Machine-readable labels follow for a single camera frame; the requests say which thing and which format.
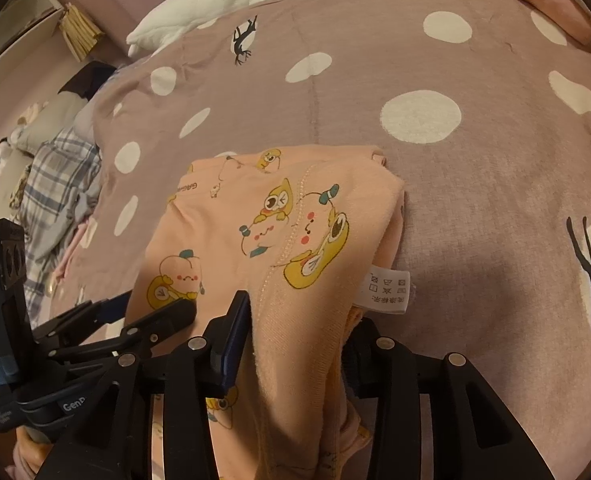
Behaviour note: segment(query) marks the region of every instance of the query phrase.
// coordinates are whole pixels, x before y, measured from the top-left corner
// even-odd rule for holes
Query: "plaid blanket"
[[[70,244],[79,222],[91,213],[88,206],[95,205],[83,195],[90,190],[99,171],[98,148],[77,137],[73,127],[64,128],[36,153],[14,219],[25,230],[24,290],[32,325],[38,320],[51,272]]]

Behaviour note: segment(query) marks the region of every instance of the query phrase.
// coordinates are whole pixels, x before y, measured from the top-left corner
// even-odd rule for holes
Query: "black clamp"
[[[416,355],[363,319],[342,352],[347,382],[378,398],[368,480],[419,480],[420,394],[429,394],[434,480],[553,480],[480,372],[462,354]]]
[[[26,426],[38,441],[55,442],[114,365],[117,355],[151,356],[151,348],[193,323],[195,303],[177,300],[135,323],[118,337],[80,345],[98,328],[124,317],[130,292],[113,300],[80,304],[34,331],[31,373],[0,384],[0,431]]]
[[[169,355],[135,350],[114,358],[68,422],[36,480],[151,478],[152,396],[164,393],[167,480],[218,480],[205,397],[234,386],[251,327],[249,296],[238,291],[226,316]]]

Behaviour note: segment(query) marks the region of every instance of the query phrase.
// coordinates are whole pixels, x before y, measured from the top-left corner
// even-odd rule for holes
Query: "bed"
[[[395,268],[415,284],[381,332],[460,349],[556,478],[587,467],[591,45],[520,0],[264,0],[123,70],[94,130],[102,192],[53,314],[133,287],[193,160],[376,144],[407,185]]]

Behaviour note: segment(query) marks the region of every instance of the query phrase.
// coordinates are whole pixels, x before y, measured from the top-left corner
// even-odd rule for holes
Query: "clothing tag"
[[[409,304],[410,291],[411,273],[408,270],[383,269],[372,265],[353,303],[375,312],[404,314]]]

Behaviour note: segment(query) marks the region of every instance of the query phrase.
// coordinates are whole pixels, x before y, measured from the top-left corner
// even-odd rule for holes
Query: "blue plaid fabric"
[[[24,291],[32,325],[38,320],[50,274],[77,228],[72,202],[75,206],[76,197],[89,189],[98,171],[100,155],[97,146],[77,137],[72,126],[60,131],[55,139],[43,143],[36,153],[22,204],[14,219],[25,229],[27,281]],[[63,214],[69,221],[66,233],[60,240],[47,240],[53,234],[48,229]],[[44,247],[45,243],[53,243],[54,248],[48,254],[36,254],[36,249]]]

